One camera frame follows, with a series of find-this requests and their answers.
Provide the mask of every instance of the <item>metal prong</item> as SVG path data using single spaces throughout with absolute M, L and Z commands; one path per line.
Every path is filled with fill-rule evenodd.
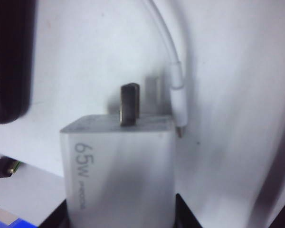
M 120 104 L 120 124 L 121 126 L 135 125 L 139 118 L 139 85 L 130 83 L 121 87 Z
M 185 127 L 176 127 L 177 135 L 182 138 L 185 133 Z
M 20 166 L 20 161 L 13 161 L 7 169 L 7 173 L 14 174 Z

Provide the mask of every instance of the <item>cable connector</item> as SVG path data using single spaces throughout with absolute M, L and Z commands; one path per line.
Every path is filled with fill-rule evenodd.
M 186 87 L 182 78 L 181 62 L 170 64 L 170 97 L 172 114 L 178 136 L 181 138 L 188 124 L 188 107 Z

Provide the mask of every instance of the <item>white charger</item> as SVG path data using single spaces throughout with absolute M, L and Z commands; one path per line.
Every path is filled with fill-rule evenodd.
M 175 125 L 138 115 L 137 85 L 123 86 L 121 117 L 89 115 L 61 130 L 73 228 L 172 228 Z

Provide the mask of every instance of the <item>charging cable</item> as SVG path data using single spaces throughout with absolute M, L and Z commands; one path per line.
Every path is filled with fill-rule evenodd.
M 171 33 L 156 7 L 153 0 L 143 0 L 147 9 L 152 14 L 152 17 L 161 33 L 161 37 L 167 48 L 169 55 L 169 70 L 171 77 L 170 97 L 172 115 L 175 121 L 176 130 L 181 138 L 184 134 L 186 125 L 188 124 L 188 109 L 187 109 L 187 96 L 186 87 L 184 84 L 181 62 L 178 57 Z

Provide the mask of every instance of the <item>charger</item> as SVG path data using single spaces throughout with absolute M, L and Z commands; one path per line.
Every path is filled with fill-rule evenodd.
M 84 116 L 61 130 L 74 228 L 172 228 L 175 125 L 139 116 L 139 86 L 121 88 L 120 115 Z

